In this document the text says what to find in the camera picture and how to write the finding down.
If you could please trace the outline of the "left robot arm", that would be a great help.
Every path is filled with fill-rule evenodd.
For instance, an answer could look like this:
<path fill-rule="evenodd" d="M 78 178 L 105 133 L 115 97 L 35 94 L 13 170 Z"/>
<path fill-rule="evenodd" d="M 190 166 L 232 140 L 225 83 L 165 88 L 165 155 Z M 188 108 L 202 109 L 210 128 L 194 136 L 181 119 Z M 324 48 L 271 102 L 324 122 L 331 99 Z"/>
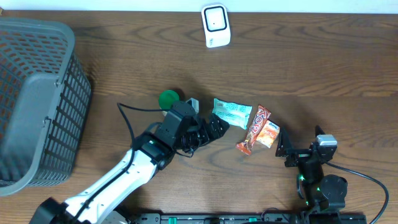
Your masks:
<path fill-rule="evenodd" d="M 223 137 L 228 129 L 228 122 L 214 113 L 205 119 L 187 102 L 176 101 L 162 122 L 151 124 L 132 139 L 130 150 L 107 174 L 63 203 L 48 198 L 30 221 L 102 223 L 128 195 L 165 169 L 175 155 L 192 157 L 199 147 Z"/>

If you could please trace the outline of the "orange tissue pack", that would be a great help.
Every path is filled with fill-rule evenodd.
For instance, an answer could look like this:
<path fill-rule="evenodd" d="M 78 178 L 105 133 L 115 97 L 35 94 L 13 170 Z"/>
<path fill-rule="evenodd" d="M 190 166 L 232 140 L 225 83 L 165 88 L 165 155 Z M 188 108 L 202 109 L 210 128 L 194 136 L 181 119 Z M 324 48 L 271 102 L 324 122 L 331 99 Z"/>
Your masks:
<path fill-rule="evenodd" d="M 267 120 L 259 135 L 257 136 L 256 141 L 268 148 L 271 148 L 279 133 L 280 127 L 272 121 Z"/>

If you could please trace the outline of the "green lid white jar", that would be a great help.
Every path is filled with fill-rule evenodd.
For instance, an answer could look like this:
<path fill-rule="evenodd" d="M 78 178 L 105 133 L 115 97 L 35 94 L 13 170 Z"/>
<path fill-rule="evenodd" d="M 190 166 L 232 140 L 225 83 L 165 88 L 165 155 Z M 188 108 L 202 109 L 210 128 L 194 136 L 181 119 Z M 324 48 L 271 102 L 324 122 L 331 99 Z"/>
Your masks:
<path fill-rule="evenodd" d="M 159 96 L 159 108 L 162 110 L 164 116 L 167 115 L 167 110 L 171 109 L 172 104 L 175 101 L 179 101 L 180 96 L 174 90 L 165 90 Z"/>

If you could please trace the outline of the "teal wet wipes pack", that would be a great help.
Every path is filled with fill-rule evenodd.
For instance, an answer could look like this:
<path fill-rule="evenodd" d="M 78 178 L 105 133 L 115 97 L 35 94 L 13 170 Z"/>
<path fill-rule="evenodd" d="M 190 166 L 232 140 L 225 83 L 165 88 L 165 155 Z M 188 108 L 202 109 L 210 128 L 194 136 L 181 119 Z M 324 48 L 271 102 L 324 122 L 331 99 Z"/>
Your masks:
<path fill-rule="evenodd" d="M 247 129 L 251 111 L 252 106 L 226 102 L 217 98 L 213 101 L 212 113 L 226 121 L 229 125 L 239 126 L 242 129 Z"/>

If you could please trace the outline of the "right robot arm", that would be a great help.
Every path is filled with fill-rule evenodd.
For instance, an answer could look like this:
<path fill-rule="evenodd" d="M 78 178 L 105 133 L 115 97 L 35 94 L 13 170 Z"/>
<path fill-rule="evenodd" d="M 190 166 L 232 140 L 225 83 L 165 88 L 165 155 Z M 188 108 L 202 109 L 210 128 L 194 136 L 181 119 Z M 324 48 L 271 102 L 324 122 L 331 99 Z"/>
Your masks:
<path fill-rule="evenodd" d="M 297 167 L 297 193 L 304 199 L 308 208 L 291 215 L 289 223 L 341 223 L 339 211 L 345 208 L 348 190 L 343 177 L 325 175 L 322 165 L 332 160 L 337 150 L 337 140 L 325 134 L 321 127 L 315 127 L 315 140 L 306 149 L 297 149 L 282 128 L 275 155 L 284 157 L 286 167 Z"/>

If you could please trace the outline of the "red snack package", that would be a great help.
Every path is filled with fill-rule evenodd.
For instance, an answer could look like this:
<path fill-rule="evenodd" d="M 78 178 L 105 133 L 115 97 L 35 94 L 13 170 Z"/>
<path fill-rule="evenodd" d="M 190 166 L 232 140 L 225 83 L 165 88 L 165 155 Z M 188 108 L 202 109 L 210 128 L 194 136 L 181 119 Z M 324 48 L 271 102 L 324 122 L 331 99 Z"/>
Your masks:
<path fill-rule="evenodd" d="M 252 120 L 252 124 L 250 125 L 244 140 L 238 143 L 236 148 L 245 155 L 250 156 L 252 153 L 252 147 L 270 115 L 271 112 L 267 108 L 258 104 L 257 112 Z"/>

